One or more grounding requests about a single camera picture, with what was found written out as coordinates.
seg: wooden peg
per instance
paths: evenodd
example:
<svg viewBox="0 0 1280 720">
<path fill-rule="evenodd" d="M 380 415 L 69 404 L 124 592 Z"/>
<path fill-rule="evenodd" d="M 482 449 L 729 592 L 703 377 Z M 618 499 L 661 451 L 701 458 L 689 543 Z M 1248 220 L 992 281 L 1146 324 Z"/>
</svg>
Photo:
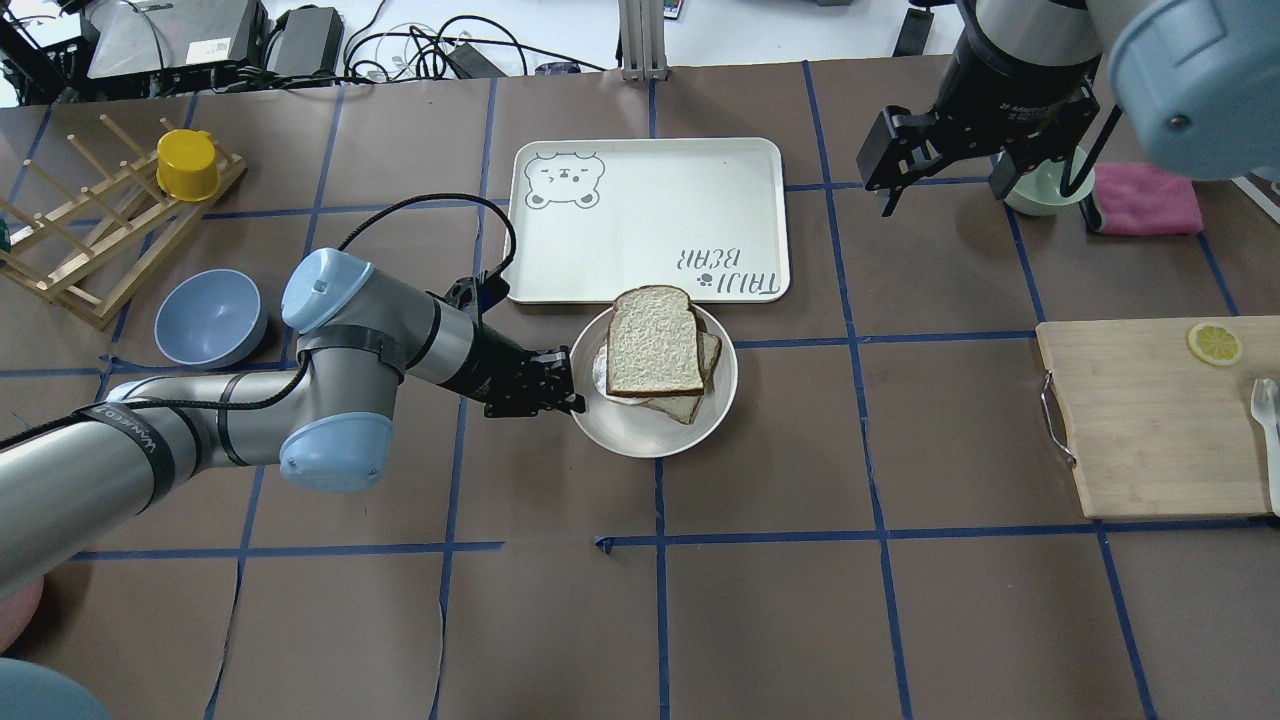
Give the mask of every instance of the wooden peg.
<svg viewBox="0 0 1280 720">
<path fill-rule="evenodd" d="M 63 184 L 60 182 L 55 181 L 54 177 L 50 176 L 49 173 L 46 173 L 45 169 L 41 168 L 40 165 L 32 163 L 31 160 L 23 160 L 22 164 L 24 167 L 27 167 L 28 169 L 31 169 L 31 172 L 33 172 L 37 176 L 40 176 L 41 179 L 44 179 L 46 183 L 49 183 L 49 187 L 56 190 L 67 200 L 70 200 L 72 202 L 76 202 L 77 200 L 79 200 L 78 197 L 76 197 L 76 193 L 73 193 L 72 191 L 69 191 L 65 187 L 63 187 Z"/>
<path fill-rule="evenodd" d="M 0 210 L 4 210 L 5 213 L 9 213 L 14 218 L 22 220 L 24 225 L 31 228 L 31 232 L 36 232 L 40 228 L 40 223 L 37 223 L 35 218 L 14 208 L 13 205 L 9 205 L 8 202 L 5 202 L 3 197 L 0 197 Z"/>
<path fill-rule="evenodd" d="M 146 151 L 142 150 L 142 146 L 138 145 L 137 142 L 134 142 L 133 138 L 129 137 L 129 133 L 127 133 L 123 129 L 120 129 L 120 126 L 115 124 L 115 120 L 113 120 L 111 118 L 108 118 L 105 113 L 101 114 L 101 115 L 99 115 L 97 119 L 102 120 L 102 124 L 106 126 L 108 129 L 110 129 L 111 132 L 114 132 L 115 137 L 120 138 L 120 142 L 128 145 L 129 150 L 132 150 L 138 158 L 146 158 L 147 156 Z"/>
<path fill-rule="evenodd" d="M 36 213 L 36 215 L 32 219 L 36 220 L 36 223 L 38 223 L 38 227 L 41 227 L 41 228 L 49 228 L 49 229 L 54 231 L 55 233 L 60 234 L 63 237 L 63 240 L 65 240 L 67 242 L 72 243 L 76 247 L 76 250 L 79 250 L 81 252 L 84 252 L 86 255 L 90 255 L 90 256 L 93 255 L 93 251 L 90 250 L 90 247 L 81 241 L 81 238 L 78 238 L 74 234 L 72 234 L 70 231 L 68 231 L 63 225 L 60 225 L 60 224 L 50 220 L 44 214 Z"/>
<path fill-rule="evenodd" d="M 110 202 L 108 202 L 106 200 L 102 200 L 101 197 L 99 197 L 97 195 L 95 195 L 92 190 L 90 190 L 87 187 L 82 187 L 81 192 L 84 193 L 84 197 L 88 197 L 91 202 L 93 202 L 95 205 L 97 205 L 99 208 L 101 208 L 102 211 L 105 211 L 108 215 L 110 215 L 111 219 L 115 220 L 118 224 L 120 224 L 123 228 L 125 228 L 125 229 L 133 229 L 133 223 L 129 222 L 128 218 L 125 218 L 124 215 L 122 215 L 120 211 L 116 210 L 115 208 L 111 208 Z"/>
<path fill-rule="evenodd" d="M 129 173 L 129 177 L 133 178 L 133 182 L 138 183 L 138 187 L 147 191 L 147 195 L 154 197 L 156 202 L 164 202 L 164 195 L 160 195 L 159 190 L 151 187 L 151 183 L 147 182 L 147 178 L 142 177 L 142 173 L 140 173 L 133 167 L 132 163 L 129 163 L 128 160 L 120 160 L 120 169 Z"/>
<path fill-rule="evenodd" d="M 228 165 L 230 165 L 234 158 L 232 155 L 228 155 L 227 151 L 223 150 L 223 146 L 219 145 L 216 140 L 210 140 L 210 142 L 214 143 L 214 150 L 218 151 L 218 156 L 225 160 Z"/>
<path fill-rule="evenodd" d="M 113 177 L 115 177 L 111 173 L 106 172 L 106 168 L 102 165 L 102 163 L 99 163 L 97 158 L 95 158 L 93 154 L 88 151 L 88 147 L 84 147 L 84 143 L 76 140 L 74 135 L 68 135 L 67 142 L 70 142 L 72 147 L 79 150 L 79 154 L 83 155 L 86 160 L 88 160 L 88 164 L 93 165 L 93 169 L 96 169 L 99 173 L 102 174 L 102 179 L 111 179 Z"/>
</svg>

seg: black electronic device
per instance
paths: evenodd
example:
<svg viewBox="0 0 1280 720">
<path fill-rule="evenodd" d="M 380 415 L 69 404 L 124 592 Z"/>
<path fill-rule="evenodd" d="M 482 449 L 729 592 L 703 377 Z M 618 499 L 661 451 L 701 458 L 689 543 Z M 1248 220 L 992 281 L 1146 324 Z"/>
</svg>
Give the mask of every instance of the black electronic device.
<svg viewBox="0 0 1280 720">
<path fill-rule="evenodd" d="M 88 77 L 109 97 L 146 97 L 229 82 L 261 65 L 266 9 L 259 0 L 151 0 L 101 5 Z"/>
<path fill-rule="evenodd" d="M 81 15 L 60 15 L 4 23 L 0 28 L 4 78 L 18 94 L 19 105 L 44 105 L 58 100 L 65 88 L 92 100 L 86 82 L 97 29 Z"/>
<path fill-rule="evenodd" d="M 280 77 L 333 74 L 342 42 L 342 18 L 333 8 L 289 10 L 268 45 L 266 69 Z"/>
<path fill-rule="evenodd" d="M 929 28 L 932 27 L 932 10 L 909 8 L 906 18 L 902 20 L 902 29 L 897 33 L 897 45 L 893 46 L 893 56 L 924 55 L 924 46 L 929 41 Z"/>
<path fill-rule="evenodd" d="M 460 42 L 457 47 L 449 51 L 448 55 L 449 67 L 453 68 L 453 74 L 462 79 L 480 78 L 480 77 L 507 77 L 507 73 L 498 69 L 485 58 L 479 50 L 475 49 L 470 42 Z"/>
</svg>

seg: power adapter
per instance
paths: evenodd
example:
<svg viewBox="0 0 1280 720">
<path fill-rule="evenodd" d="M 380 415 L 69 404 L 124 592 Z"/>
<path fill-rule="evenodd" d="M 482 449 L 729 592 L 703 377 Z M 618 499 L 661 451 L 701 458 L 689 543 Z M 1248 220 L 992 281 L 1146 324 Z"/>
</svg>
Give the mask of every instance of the power adapter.
<svg viewBox="0 0 1280 720">
<path fill-rule="evenodd" d="M 498 65 L 490 63 L 489 58 L 485 58 L 470 42 L 460 42 L 457 47 L 449 53 L 448 63 L 449 68 L 453 69 L 453 74 L 462 79 L 507 77 L 507 73 L 499 70 Z"/>
<path fill-rule="evenodd" d="M 266 69 L 280 77 L 333 74 L 342 41 L 342 18 L 333 8 L 298 8 L 276 20 L 275 38 Z"/>
</svg>

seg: bread slice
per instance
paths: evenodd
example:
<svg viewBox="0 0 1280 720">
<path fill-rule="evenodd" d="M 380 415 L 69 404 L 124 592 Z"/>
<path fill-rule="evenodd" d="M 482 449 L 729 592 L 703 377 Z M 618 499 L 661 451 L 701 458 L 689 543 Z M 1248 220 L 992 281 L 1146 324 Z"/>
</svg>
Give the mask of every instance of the bread slice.
<svg viewBox="0 0 1280 720">
<path fill-rule="evenodd" d="M 701 395 L 698 318 L 689 293 L 655 284 L 623 292 L 609 320 L 608 392 L 618 397 Z"/>
<path fill-rule="evenodd" d="M 710 333 L 698 334 L 698 365 L 703 374 L 703 383 L 709 389 L 712 383 L 712 373 L 716 370 L 716 364 L 719 363 L 721 340 Z M 654 410 L 660 410 L 667 415 L 671 415 L 672 420 L 682 425 L 687 425 L 694 421 L 694 415 L 698 414 L 698 406 L 703 402 L 703 395 L 682 395 L 680 397 L 652 397 L 645 400 L 640 405 L 645 407 L 652 407 Z"/>
</svg>

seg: lemon slice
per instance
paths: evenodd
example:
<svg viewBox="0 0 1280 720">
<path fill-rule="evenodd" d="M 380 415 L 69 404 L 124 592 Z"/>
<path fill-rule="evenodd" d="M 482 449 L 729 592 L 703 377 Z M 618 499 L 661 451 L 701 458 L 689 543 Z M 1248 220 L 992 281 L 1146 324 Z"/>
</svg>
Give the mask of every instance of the lemon slice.
<svg viewBox="0 0 1280 720">
<path fill-rule="evenodd" d="M 1192 355 L 1210 365 L 1234 365 L 1244 355 L 1240 338 L 1217 323 L 1197 323 L 1187 332 L 1187 347 Z"/>
</svg>

